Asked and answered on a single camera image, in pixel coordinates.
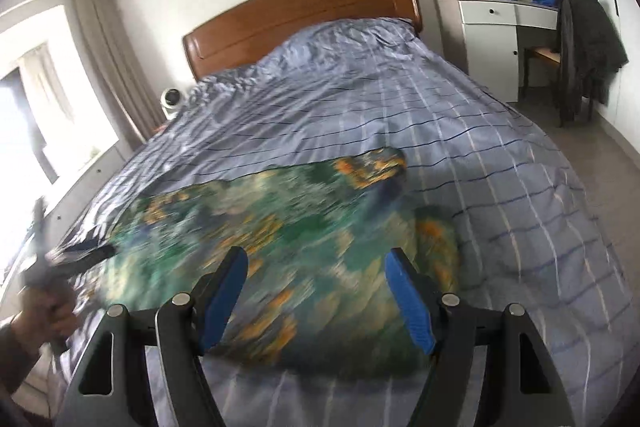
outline blue gripper pad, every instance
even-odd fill
[[[385,276],[414,344],[429,355],[436,344],[431,330],[431,315],[393,252],[386,254]]]
[[[246,281],[249,259],[244,250],[238,250],[238,255],[205,311],[204,331],[200,336],[200,348],[203,351],[219,343]]]

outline wooden headboard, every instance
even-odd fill
[[[401,17],[422,29],[418,0],[248,0],[214,17],[182,42],[196,79],[251,64],[298,30],[337,19]]]

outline coat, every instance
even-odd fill
[[[608,81],[628,59],[620,37],[598,0],[560,0],[558,97],[566,121],[582,108],[582,97],[607,103]]]

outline white desk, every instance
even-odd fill
[[[558,11],[527,2],[435,1],[444,57],[502,102],[517,102],[523,50],[553,43]]]

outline desk surface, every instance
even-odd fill
[[[536,4],[534,2],[531,2],[531,0],[517,0],[517,1],[508,1],[508,0],[453,0],[453,1],[460,1],[460,2],[506,2],[509,4],[521,4],[523,6],[534,6],[536,8],[543,8],[545,10],[553,10],[554,12],[558,11],[558,8],[554,8],[551,6],[544,6],[542,4]]]

